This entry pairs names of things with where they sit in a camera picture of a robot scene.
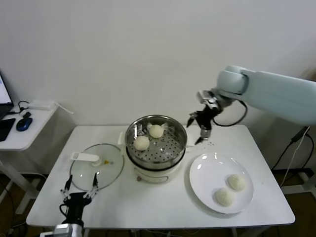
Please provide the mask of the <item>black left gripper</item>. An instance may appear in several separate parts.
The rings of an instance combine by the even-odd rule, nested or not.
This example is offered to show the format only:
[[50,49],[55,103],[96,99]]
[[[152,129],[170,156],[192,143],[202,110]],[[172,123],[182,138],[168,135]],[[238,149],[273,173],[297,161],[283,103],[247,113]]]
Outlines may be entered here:
[[81,192],[69,194],[73,177],[72,175],[70,175],[69,179],[66,181],[64,188],[60,190],[63,195],[63,200],[65,200],[65,205],[68,208],[65,219],[66,224],[84,224],[82,220],[83,210],[92,202],[92,199],[99,191],[97,175],[98,173],[94,174],[92,189],[87,193]]

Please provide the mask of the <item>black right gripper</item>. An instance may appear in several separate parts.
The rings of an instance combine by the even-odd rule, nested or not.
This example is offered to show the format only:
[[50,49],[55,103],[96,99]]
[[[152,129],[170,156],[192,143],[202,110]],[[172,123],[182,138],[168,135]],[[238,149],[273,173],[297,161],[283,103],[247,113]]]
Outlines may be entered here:
[[221,109],[210,108],[208,105],[205,105],[202,111],[195,111],[189,114],[190,117],[187,121],[186,128],[192,125],[192,123],[196,120],[196,117],[197,123],[200,127],[200,136],[196,140],[195,145],[208,140],[208,138],[210,137],[210,129],[207,128],[211,128],[211,120],[220,113]]

